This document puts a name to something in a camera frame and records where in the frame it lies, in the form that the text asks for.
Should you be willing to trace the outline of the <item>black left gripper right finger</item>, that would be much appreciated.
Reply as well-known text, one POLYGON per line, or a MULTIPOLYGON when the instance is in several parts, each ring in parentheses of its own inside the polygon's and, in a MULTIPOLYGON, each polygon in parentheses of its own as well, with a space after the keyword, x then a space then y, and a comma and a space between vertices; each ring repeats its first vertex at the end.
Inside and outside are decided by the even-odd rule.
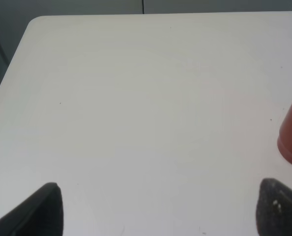
POLYGON ((274 178, 261 181, 256 227, 260 236, 292 236, 292 189, 274 178))

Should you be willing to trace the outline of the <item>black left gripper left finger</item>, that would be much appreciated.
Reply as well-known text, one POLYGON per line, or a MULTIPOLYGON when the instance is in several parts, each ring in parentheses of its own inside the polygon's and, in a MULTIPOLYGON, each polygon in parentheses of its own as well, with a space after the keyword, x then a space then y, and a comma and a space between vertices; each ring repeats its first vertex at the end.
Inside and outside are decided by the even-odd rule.
POLYGON ((63 202, 55 182, 40 187, 0 218, 0 236, 63 235, 63 202))

